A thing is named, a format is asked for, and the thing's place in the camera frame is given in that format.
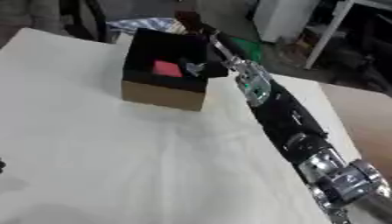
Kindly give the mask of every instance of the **open box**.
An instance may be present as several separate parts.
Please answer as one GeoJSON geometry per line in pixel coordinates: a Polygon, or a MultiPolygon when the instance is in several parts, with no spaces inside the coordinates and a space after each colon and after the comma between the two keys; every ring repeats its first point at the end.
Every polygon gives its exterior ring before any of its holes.
{"type": "Polygon", "coordinates": [[[138,29],[123,67],[122,98],[125,101],[200,111],[207,78],[196,77],[177,64],[207,60],[207,43],[196,36],[138,29]],[[170,63],[180,76],[156,73],[157,63],[170,63]]]}

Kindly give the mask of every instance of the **white table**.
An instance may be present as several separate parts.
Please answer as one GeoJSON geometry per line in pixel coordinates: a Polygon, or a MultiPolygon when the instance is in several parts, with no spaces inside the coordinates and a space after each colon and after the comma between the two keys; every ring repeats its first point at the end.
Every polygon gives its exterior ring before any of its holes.
{"type": "MultiPolygon", "coordinates": [[[[125,102],[126,52],[28,29],[0,51],[0,223],[330,223],[232,79],[200,113],[125,102]]],[[[317,82],[276,78],[360,156],[317,82]]]]}
{"type": "Polygon", "coordinates": [[[346,0],[344,6],[340,9],[338,14],[333,18],[333,21],[328,25],[324,31],[321,39],[314,46],[311,55],[306,61],[304,68],[311,69],[314,62],[316,62],[319,55],[322,53],[326,44],[331,39],[333,34],[339,28],[341,22],[346,17],[348,12],[353,8],[355,4],[364,5],[367,7],[372,7],[380,10],[392,11],[392,1],[389,0],[346,0]]]}

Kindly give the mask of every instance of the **robotic arm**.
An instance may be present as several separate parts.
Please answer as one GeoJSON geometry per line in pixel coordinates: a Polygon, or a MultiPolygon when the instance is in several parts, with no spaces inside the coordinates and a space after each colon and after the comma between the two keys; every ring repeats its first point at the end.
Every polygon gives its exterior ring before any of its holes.
{"type": "MultiPolygon", "coordinates": [[[[202,24],[197,14],[180,13],[177,19],[188,31],[206,37],[222,65],[238,72],[235,81],[255,119],[332,223],[350,223],[345,206],[362,197],[372,193],[389,197],[382,175],[361,159],[347,163],[327,142],[327,133],[308,110],[262,66],[248,60],[229,36],[202,24]]],[[[185,67],[198,75],[204,65],[187,63],[185,67]]]]}

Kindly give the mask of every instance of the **pink sponge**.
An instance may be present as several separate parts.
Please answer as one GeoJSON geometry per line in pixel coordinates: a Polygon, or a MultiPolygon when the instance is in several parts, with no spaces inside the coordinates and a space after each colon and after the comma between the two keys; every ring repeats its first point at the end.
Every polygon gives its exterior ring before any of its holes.
{"type": "Polygon", "coordinates": [[[161,74],[171,77],[182,77],[182,73],[179,70],[179,66],[174,63],[156,60],[154,61],[154,67],[152,69],[154,74],[161,74]]]}

